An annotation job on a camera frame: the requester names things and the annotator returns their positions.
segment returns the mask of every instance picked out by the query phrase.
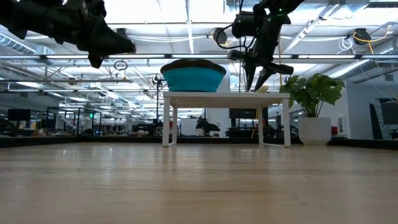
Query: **bowl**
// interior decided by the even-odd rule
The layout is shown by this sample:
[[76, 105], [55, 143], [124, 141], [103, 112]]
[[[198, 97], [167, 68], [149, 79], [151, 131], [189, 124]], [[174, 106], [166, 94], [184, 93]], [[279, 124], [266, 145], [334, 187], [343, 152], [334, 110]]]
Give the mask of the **bowl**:
[[169, 91], [217, 92], [225, 68], [209, 60], [180, 59], [160, 69]]

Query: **white planter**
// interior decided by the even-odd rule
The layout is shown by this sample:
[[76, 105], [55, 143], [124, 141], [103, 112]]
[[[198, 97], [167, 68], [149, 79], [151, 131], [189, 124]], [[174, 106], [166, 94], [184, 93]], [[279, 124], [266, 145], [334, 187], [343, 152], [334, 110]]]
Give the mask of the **white planter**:
[[330, 118], [299, 118], [298, 136], [306, 146], [324, 146], [331, 140]]

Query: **desk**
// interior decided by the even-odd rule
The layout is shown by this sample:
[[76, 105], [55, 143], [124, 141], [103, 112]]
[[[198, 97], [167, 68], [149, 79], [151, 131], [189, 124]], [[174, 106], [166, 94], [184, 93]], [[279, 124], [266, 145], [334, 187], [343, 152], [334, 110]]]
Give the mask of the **desk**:
[[[288, 93], [198, 93], [198, 92], [165, 92], [163, 110], [163, 147], [177, 143], [178, 108], [252, 108], [257, 109], [258, 119], [262, 121], [262, 108], [282, 102], [283, 122], [289, 127]], [[170, 137], [170, 107], [173, 107], [172, 142]], [[290, 129], [284, 128], [285, 147], [290, 147]], [[263, 123], [259, 122], [259, 144], [264, 144]]]

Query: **light wood floor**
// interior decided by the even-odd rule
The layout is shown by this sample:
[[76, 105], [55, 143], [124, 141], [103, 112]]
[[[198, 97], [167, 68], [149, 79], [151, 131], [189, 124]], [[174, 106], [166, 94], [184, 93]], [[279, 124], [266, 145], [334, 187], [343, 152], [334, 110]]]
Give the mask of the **light wood floor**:
[[0, 149], [0, 223], [398, 223], [398, 152], [62, 144]]

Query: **plant pot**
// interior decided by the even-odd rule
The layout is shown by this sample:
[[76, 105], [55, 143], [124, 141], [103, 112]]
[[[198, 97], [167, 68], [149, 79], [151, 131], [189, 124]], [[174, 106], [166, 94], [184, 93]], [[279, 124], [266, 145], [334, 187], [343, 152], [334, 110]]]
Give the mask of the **plant pot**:
[[324, 146], [331, 140], [330, 118], [299, 118], [298, 136], [306, 146]]
[[169, 91], [217, 92], [225, 68], [209, 60], [181, 59], [160, 69]]

